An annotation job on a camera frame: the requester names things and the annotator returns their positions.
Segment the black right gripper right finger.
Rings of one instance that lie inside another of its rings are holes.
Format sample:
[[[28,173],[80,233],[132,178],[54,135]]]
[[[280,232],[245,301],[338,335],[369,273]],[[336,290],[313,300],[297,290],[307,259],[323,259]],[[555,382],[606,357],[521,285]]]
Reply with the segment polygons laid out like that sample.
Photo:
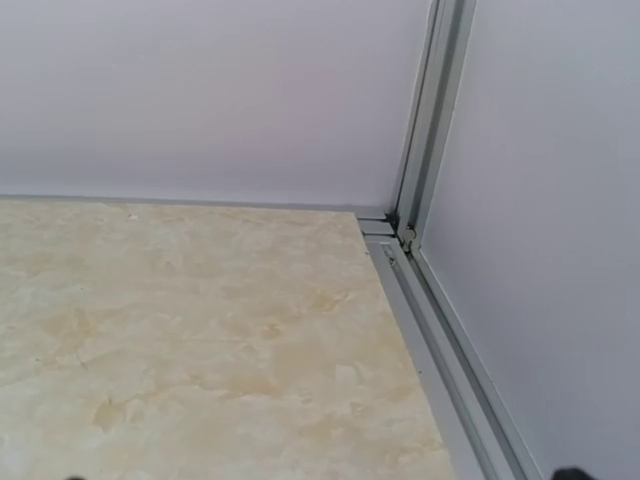
[[[593,480],[593,476],[579,467],[565,467],[556,469],[552,480]]]

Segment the right aluminium table rail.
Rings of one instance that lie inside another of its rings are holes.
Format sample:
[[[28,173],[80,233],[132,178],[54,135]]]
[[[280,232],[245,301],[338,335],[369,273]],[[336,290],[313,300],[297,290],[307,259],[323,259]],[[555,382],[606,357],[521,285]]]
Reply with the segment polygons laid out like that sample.
[[[370,257],[460,479],[541,479],[491,405],[414,255],[389,219],[356,216]]]

